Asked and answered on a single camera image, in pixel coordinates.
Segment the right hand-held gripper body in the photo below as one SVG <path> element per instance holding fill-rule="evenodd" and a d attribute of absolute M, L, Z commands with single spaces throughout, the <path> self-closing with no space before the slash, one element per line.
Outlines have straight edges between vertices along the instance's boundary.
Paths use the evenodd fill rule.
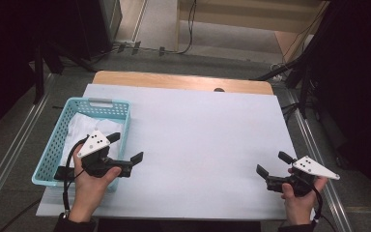
<path fill-rule="evenodd" d="M 269 174 L 269 177 L 265 180 L 267 190 L 283 192 L 282 185 L 287 183 L 292 186 L 295 196 L 302 197 L 312 190 L 316 177 L 326 177 L 333 180 L 340 179 L 338 174 L 322 166 L 309 156 L 295 160 L 291 164 L 293 173 L 290 176 L 276 177 Z"/>

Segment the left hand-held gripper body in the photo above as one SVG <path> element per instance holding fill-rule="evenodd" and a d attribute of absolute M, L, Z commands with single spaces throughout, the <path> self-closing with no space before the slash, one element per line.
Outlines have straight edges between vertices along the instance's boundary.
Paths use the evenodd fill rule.
<path fill-rule="evenodd" d="M 133 165 L 130 161 L 114 160 L 108 156 L 111 144 L 99 130 L 94 130 L 84 142 L 77 156 L 90 176 L 101 178 L 113 167 L 121 169 L 120 177 L 128 178 L 131 175 Z"/>

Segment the white garment black waistband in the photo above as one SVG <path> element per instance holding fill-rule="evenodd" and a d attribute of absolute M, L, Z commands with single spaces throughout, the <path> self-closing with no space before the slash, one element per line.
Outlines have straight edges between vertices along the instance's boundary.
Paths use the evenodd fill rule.
<path fill-rule="evenodd" d="M 62 157 L 54 175 L 55 180 L 64 180 L 66 162 L 72 147 L 79 140 L 85 138 L 88 134 L 91 134 L 95 129 L 98 129 L 105 136 L 108 136 L 114 132 L 123 133 L 124 124 L 117 123 L 109 119 L 94 119 L 82 113 L 76 113 L 71 118 L 68 124 L 68 131 L 62 152 Z"/>

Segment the light blue plastic basket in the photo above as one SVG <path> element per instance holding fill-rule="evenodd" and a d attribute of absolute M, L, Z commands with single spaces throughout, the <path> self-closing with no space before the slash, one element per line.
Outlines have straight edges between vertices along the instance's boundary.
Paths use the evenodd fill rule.
<path fill-rule="evenodd" d="M 70 98 L 67 100 L 54 130 L 46 144 L 41 159 L 32 176 L 32 183 L 46 187 L 62 187 L 64 178 L 55 178 L 59 174 L 58 168 L 66 164 L 67 156 L 71 148 L 80 139 L 90 134 L 99 126 L 92 124 L 91 128 L 86 128 L 81 132 L 74 142 L 68 137 L 69 124 L 76 114 L 85 115 L 93 120 L 108 120 L 118 124 L 118 132 L 121 138 L 110 145 L 108 156 L 115 160 L 122 160 L 125 155 L 126 142 L 128 138 L 130 124 L 130 103 L 128 101 L 90 99 L 90 98 Z"/>

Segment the person's right hand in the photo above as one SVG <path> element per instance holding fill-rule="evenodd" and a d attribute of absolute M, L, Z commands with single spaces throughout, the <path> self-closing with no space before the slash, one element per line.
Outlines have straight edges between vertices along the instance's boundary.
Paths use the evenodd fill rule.
<path fill-rule="evenodd" d="M 317 200 L 315 191 L 311 190 L 303 197 L 295 197 L 290 184 L 283 184 L 282 190 L 281 198 L 284 200 L 287 225 L 311 222 L 311 211 Z"/>

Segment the person's left hand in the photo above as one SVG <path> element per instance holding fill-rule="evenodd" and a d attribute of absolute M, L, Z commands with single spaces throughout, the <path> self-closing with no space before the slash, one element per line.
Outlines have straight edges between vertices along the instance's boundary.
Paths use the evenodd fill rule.
<path fill-rule="evenodd" d="M 121 168 L 113 167 L 101 177 L 90 176 L 82 169 L 81 159 L 73 155 L 75 198 L 68 219 L 73 222 L 89 222 L 93 212 L 101 203 L 107 187 L 120 175 Z"/>

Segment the white table mat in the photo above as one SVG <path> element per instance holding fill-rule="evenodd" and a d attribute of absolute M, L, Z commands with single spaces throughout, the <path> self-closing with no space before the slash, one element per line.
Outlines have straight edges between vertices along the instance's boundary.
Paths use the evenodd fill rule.
<path fill-rule="evenodd" d="M 126 155 L 143 153 L 96 214 L 115 218 L 283 219 L 280 195 L 256 172 L 284 176 L 291 137 L 274 95 L 90 84 L 85 96 L 126 100 Z"/>

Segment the black metal stand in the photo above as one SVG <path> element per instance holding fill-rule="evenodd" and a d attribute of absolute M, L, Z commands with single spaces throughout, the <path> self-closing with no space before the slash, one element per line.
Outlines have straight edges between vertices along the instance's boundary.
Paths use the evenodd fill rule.
<path fill-rule="evenodd" d="M 295 60 L 283 65 L 281 68 L 277 68 L 274 71 L 270 71 L 259 77 L 252 78 L 252 81 L 267 81 L 272 77 L 291 71 L 285 81 L 285 86 L 288 89 L 296 88 L 299 83 L 300 86 L 300 98 L 296 103 L 297 109 L 300 111 L 300 115 L 303 119 L 306 119 L 306 103 L 308 99 L 308 91 L 311 86 L 311 75 L 313 66 L 316 60 L 316 52 L 312 49 L 306 49 L 302 55 Z"/>
<path fill-rule="evenodd" d="M 61 73 L 64 70 L 64 65 L 60 60 L 61 56 L 68 58 L 88 72 L 96 73 L 98 71 L 89 63 L 54 41 L 42 40 L 36 42 L 34 44 L 35 99 L 33 104 L 37 104 L 44 95 L 43 65 L 47 65 L 52 73 Z"/>

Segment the wooden table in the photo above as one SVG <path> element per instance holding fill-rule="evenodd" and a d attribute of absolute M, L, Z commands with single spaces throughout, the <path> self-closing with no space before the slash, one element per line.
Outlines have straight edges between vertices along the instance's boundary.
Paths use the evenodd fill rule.
<path fill-rule="evenodd" d="M 170 73 L 100 71 L 95 74 L 92 83 L 199 91 L 222 89 L 226 93 L 273 94 L 271 85 L 266 81 Z"/>

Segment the white power strip with plugs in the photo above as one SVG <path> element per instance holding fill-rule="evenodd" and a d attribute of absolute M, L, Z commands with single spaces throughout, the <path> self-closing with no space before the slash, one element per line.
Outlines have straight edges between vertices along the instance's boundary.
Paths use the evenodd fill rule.
<path fill-rule="evenodd" d="M 141 42 L 115 42 L 112 46 L 112 51 L 121 53 L 125 50 L 130 50 L 132 55 L 139 53 L 140 51 L 152 51 L 156 52 L 159 56 L 162 56 L 166 53 L 166 49 L 164 47 L 160 48 L 146 48 L 141 46 Z"/>

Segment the dark cabinet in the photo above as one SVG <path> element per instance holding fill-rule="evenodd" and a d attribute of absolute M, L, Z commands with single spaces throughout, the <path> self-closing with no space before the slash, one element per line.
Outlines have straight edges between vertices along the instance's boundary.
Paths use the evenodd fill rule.
<path fill-rule="evenodd" d="M 83 31 L 83 58 L 109 52 L 123 15 L 120 0 L 76 0 Z"/>

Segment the metal floor rail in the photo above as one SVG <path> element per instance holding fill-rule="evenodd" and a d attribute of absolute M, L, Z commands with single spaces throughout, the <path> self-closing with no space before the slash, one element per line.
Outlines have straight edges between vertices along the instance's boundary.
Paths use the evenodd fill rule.
<path fill-rule="evenodd" d="M 311 117 L 304 119 L 298 109 L 295 109 L 292 115 L 306 147 L 306 152 L 300 153 L 300 157 L 308 155 L 320 164 L 328 164 L 328 153 L 321 147 L 324 142 L 319 140 L 317 131 L 312 129 Z M 317 206 L 321 216 L 315 224 L 314 232 L 355 232 L 334 184 L 335 181 L 329 179 L 322 190 L 323 206 Z"/>
<path fill-rule="evenodd" d="M 36 125 L 39 117 L 41 116 L 43 109 L 47 103 L 50 92 L 53 88 L 53 85 L 56 81 L 57 74 L 49 74 L 43 79 L 44 84 L 44 94 L 42 98 L 36 103 L 33 104 L 25 119 L 22 122 L 20 129 L 17 131 L 14 139 L 11 142 L 8 150 L 5 153 L 5 156 L 1 158 L 0 162 L 0 190 L 4 186 L 13 166 L 27 141 L 29 134 L 31 133 L 33 127 Z"/>

